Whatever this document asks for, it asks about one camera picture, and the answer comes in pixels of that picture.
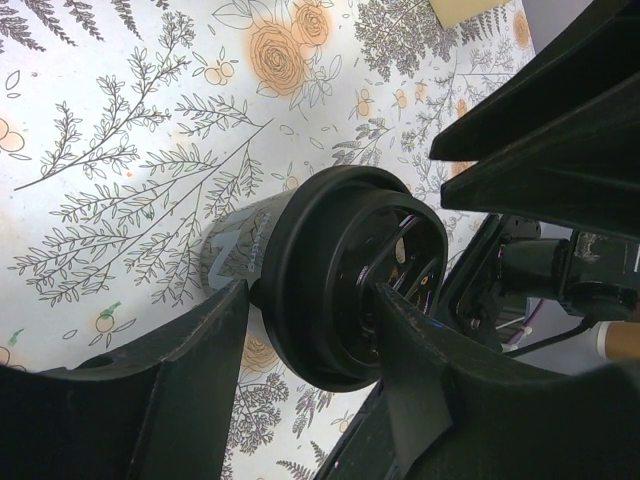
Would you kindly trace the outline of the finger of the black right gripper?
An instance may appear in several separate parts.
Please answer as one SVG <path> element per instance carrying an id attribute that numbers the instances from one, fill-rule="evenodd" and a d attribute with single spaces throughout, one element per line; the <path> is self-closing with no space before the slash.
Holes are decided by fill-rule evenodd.
<path id="1" fill-rule="evenodd" d="M 593 1 L 504 85 L 433 140 L 429 157 L 481 160 L 639 72 L 639 3 Z"/>
<path id="2" fill-rule="evenodd" d="M 639 77 L 444 183 L 446 209 L 521 215 L 606 235 L 639 232 Z"/>

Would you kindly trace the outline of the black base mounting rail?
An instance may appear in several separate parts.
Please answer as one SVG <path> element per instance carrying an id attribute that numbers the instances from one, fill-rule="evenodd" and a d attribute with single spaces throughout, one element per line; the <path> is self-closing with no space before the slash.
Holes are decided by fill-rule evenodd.
<path id="1" fill-rule="evenodd" d="M 378 383 L 356 413 L 327 460 L 319 480 L 400 479 L 384 388 Z"/>

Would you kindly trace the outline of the brown paper takeout bag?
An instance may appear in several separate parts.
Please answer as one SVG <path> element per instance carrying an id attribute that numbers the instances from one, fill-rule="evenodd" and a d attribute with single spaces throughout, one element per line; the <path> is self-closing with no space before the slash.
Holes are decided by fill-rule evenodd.
<path id="1" fill-rule="evenodd" d="M 430 0 L 429 3 L 441 26 L 448 29 L 462 21 L 503 6 L 508 3 L 508 0 Z"/>

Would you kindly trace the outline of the black plastic cup lid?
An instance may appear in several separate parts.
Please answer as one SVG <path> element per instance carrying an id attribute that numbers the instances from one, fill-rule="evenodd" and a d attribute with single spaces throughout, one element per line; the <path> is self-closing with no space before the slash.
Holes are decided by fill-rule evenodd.
<path id="1" fill-rule="evenodd" d="M 439 216 L 399 178 L 334 166 L 303 183 L 278 215 L 250 300 L 291 371 L 318 389 L 352 392 L 380 377 L 377 285 L 428 312 L 447 257 Z"/>

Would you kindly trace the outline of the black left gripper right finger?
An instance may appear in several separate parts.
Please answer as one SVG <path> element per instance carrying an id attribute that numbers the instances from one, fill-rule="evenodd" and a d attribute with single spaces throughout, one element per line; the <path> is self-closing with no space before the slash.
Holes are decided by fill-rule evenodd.
<path id="1" fill-rule="evenodd" d="M 635 479 L 639 365 L 577 376 L 494 352 L 377 289 L 382 383 L 406 479 Z"/>

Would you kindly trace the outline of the dark paper coffee cup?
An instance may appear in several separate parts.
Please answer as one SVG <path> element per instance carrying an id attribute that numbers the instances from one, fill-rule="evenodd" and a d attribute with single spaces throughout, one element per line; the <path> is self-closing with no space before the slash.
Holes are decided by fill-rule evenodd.
<path id="1" fill-rule="evenodd" d="M 208 295 L 235 280 L 252 286 L 260 278 L 268 241 L 294 193 L 281 192 L 211 225 L 200 256 L 201 281 Z"/>

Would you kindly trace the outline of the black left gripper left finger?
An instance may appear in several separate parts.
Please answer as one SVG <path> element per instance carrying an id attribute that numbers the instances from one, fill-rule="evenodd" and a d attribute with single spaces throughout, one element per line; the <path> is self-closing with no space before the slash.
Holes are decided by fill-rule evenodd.
<path id="1" fill-rule="evenodd" d="M 234 281 L 68 370 L 1 370 L 5 479 L 217 479 L 249 309 Z"/>

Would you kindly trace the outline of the floral patterned table mat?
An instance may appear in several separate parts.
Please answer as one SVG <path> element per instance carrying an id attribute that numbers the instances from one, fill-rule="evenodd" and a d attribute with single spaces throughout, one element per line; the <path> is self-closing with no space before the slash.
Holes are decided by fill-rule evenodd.
<path id="1" fill-rule="evenodd" d="M 525 6 L 5 1 L 1 365 L 74 368 L 188 311 L 218 218 L 336 165 L 438 208 L 433 138 L 534 55 Z"/>

